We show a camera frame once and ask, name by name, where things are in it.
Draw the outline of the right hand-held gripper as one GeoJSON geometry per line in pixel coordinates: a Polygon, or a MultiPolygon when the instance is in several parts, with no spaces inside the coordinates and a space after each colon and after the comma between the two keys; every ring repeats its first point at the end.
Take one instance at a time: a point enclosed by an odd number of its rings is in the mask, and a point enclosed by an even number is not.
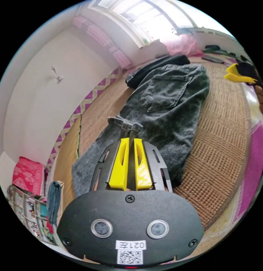
{"type": "Polygon", "coordinates": [[[255,67],[249,63],[234,63],[227,69],[225,79],[235,83],[247,83],[250,85],[260,85],[260,78],[255,67]]]}

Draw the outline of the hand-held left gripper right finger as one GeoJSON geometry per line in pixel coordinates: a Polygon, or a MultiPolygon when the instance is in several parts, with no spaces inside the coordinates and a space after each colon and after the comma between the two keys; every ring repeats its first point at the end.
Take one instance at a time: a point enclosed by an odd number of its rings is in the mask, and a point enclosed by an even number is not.
{"type": "Polygon", "coordinates": [[[147,156],[141,139],[134,139],[135,183],[136,190],[152,188],[152,179],[148,167],[147,156]]]}

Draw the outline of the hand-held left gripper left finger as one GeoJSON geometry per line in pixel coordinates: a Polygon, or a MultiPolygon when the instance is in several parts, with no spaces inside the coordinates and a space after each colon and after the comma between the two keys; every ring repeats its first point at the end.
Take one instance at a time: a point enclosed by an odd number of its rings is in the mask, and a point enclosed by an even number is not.
{"type": "Polygon", "coordinates": [[[129,138],[122,138],[119,142],[109,179],[109,186],[111,189],[127,189],[129,147],[129,138]]]}

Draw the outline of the person's right hand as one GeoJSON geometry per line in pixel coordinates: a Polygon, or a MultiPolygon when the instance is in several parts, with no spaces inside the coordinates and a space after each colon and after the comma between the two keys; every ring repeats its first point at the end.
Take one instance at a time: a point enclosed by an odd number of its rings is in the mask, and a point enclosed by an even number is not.
{"type": "Polygon", "coordinates": [[[263,114],[263,88],[261,86],[256,85],[254,89],[255,89],[259,104],[260,104],[259,106],[260,111],[263,114]]]}

